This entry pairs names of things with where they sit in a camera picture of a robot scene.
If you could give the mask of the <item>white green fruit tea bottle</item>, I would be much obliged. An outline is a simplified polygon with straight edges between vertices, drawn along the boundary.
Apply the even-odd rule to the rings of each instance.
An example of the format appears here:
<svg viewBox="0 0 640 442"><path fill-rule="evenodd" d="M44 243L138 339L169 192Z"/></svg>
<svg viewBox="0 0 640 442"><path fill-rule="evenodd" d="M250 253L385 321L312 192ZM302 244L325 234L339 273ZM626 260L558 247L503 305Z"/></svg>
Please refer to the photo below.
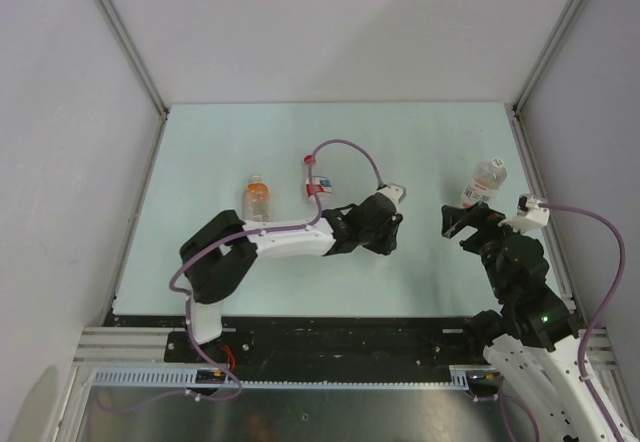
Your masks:
<svg viewBox="0 0 640 442"><path fill-rule="evenodd" d="M479 162L461 194L461 206L466 208L477 203L489 205L506 179L506 165L504 169L496 169L491 165L491 159Z"/></svg>

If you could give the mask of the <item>clear red label water bottle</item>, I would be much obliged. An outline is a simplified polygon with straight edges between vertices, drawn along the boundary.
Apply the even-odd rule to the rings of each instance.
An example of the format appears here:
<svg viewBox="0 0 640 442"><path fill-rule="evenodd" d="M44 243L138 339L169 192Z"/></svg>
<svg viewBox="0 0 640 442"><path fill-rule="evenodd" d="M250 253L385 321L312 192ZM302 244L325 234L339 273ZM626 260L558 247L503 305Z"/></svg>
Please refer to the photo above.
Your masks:
<svg viewBox="0 0 640 442"><path fill-rule="evenodd" d="M333 184L328 177L318 175L316 169L316 160L313 165L305 164L304 161L302 161L302 190L304 199L309 206L315 206L315 196L318 196L318 200L323 209L331 208L334 197Z"/></svg>

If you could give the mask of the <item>large white bottle cap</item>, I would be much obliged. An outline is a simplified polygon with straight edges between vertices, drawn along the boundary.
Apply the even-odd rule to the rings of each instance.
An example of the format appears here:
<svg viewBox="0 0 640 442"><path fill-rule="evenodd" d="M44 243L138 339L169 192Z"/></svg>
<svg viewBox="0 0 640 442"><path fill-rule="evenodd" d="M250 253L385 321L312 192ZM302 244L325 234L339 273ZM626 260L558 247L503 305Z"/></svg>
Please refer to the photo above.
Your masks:
<svg viewBox="0 0 640 442"><path fill-rule="evenodd" d="M502 158L496 157L491 159L491 165L496 169L504 169L505 162Z"/></svg>

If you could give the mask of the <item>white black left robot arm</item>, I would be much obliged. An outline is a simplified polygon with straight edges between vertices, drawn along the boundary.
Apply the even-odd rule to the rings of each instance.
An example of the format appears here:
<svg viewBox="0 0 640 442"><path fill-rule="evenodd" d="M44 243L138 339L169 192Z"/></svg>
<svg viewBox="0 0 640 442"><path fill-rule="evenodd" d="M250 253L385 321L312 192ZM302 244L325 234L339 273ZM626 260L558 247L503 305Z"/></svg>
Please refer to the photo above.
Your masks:
<svg viewBox="0 0 640 442"><path fill-rule="evenodd" d="M184 276L187 296L186 349L197 360L214 359L221 349L222 308L258 260L293 256L348 254L362 247L387 256L397 247L406 197L398 185L384 185L360 204L325 209L310 221L279 225L244 221L236 211L219 213L179 249L182 266L170 280Z"/></svg>

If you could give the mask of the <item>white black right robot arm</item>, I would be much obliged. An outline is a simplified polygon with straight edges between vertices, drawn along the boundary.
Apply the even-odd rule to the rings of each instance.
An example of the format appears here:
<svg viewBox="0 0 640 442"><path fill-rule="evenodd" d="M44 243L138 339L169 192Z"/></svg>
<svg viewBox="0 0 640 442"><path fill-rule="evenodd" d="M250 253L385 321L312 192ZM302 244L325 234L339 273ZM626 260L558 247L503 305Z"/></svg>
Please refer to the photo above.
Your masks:
<svg viewBox="0 0 640 442"><path fill-rule="evenodd" d="M593 370L575 312L547 285L550 265L529 231L545 227L555 205L523 195L513 217L485 203L441 208L447 239L465 228L461 248L479 256L501 309L478 313L461 338L463 355L501 375L493 400L519 407L538 441L634 441Z"/></svg>

